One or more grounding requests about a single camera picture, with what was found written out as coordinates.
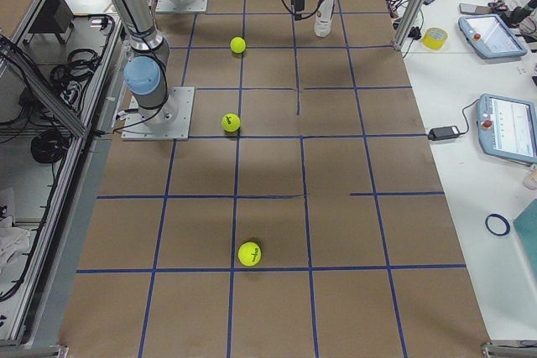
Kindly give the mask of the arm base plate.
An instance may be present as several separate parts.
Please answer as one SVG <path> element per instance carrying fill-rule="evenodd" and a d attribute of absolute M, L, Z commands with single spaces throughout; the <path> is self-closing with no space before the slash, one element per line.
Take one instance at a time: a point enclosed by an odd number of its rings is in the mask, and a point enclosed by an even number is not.
<path fill-rule="evenodd" d="M 155 117 L 149 119 L 154 112 L 144 109 L 127 115 L 127 128 L 122 130 L 122 140 L 186 141 L 189 138 L 195 88 L 170 87 L 168 93 L 167 102 Z"/>
<path fill-rule="evenodd" d="M 156 13 L 161 14 L 192 14 L 205 13 L 208 0 L 158 0 Z"/>

